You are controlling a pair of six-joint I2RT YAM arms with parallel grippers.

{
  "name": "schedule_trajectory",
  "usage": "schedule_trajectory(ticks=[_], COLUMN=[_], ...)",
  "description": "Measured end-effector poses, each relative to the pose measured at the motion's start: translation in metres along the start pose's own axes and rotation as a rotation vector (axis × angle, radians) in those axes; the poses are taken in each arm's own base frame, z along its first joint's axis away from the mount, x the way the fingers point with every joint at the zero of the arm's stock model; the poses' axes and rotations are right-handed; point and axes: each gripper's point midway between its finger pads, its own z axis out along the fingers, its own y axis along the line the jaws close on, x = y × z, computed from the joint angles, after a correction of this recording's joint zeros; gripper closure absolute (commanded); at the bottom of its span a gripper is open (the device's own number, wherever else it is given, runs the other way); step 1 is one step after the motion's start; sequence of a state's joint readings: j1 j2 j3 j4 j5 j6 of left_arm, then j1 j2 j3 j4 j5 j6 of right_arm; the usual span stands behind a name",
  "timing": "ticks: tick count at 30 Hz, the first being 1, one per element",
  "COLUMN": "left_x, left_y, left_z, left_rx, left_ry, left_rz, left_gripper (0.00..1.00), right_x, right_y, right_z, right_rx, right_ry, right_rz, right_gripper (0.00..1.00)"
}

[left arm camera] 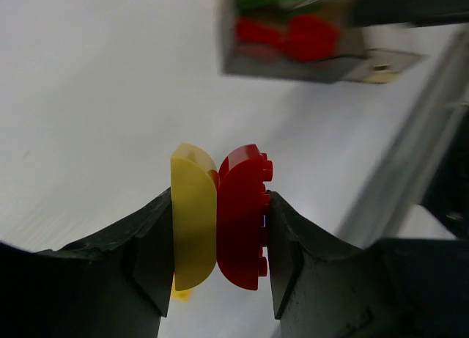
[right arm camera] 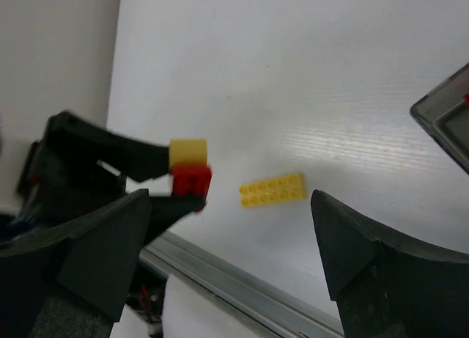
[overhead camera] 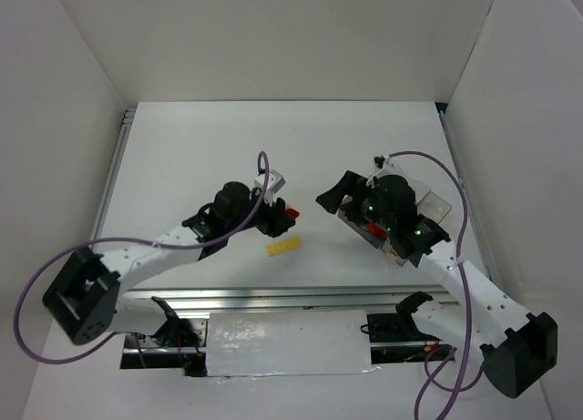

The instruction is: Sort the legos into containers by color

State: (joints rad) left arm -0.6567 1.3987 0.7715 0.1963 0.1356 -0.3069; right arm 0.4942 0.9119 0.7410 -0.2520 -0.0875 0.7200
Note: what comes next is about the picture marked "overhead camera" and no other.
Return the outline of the red studded lego brick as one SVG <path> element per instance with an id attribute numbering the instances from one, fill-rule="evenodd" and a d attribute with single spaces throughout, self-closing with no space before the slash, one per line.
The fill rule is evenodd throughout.
<path id="1" fill-rule="evenodd" d="M 293 208 L 287 209 L 286 213 L 294 219 L 297 219 L 300 216 L 300 212 L 298 212 L 297 210 L 295 210 Z"/>

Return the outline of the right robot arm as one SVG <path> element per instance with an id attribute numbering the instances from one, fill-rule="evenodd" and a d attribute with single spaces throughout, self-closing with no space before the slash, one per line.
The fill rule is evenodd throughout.
<path id="1" fill-rule="evenodd" d="M 457 252 L 448 233 L 418 208 L 430 191 L 394 172 L 366 178 L 347 171 L 316 201 L 430 275 L 461 306 L 469 305 L 456 311 L 416 292 L 397 311 L 416 331 L 467 348 L 489 383 L 517 398 L 556 365 L 557 322 L 547 312 L 533 314 L 515 302 Z"/>

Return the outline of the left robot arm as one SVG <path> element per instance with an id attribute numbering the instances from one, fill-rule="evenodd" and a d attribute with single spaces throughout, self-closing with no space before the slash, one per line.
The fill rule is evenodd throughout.
<path id="1" fill-rule="evenodd" d="M 161 298 L 128 297 L 130 289 L 181 265 L 202 261 L 222 250 L 234 234 L 257 229 L 277 238 L 296 217 L 277 197 L 283 177 L 271 175 L 252 188 L 232 181 L 180 226 L 151 243 L 96 253 L 84 245 L 67 259 L 42 302 L 69 340 L 84 345 L 103 333 L 151 335 L 179 321 Z"/>

